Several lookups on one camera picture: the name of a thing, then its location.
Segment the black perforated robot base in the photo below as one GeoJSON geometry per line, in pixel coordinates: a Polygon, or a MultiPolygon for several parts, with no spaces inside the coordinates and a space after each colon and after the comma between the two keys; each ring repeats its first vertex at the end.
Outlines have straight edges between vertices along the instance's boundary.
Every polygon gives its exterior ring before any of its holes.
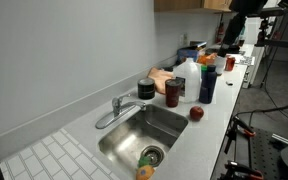
{"type": "Polygon", "coordinates": [[[235,160],[260,171],[263,180],[288,180],[288,128],[279,132],[253,130],[254,137],[237,136],[235,160]]]}

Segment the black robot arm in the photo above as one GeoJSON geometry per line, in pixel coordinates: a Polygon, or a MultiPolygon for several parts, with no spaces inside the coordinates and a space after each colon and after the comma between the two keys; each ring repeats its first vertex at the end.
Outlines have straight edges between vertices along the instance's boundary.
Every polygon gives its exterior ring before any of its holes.
{"type": "Polygon", "coordinates": [[[258,14],[263,9],[268,0],[232,0],[229,9],[236,12],[230,20],[225,36],[217,53],[220,57],[225,57],[229,47],[235,42],[244,27],[246,17],[258,14]]]}

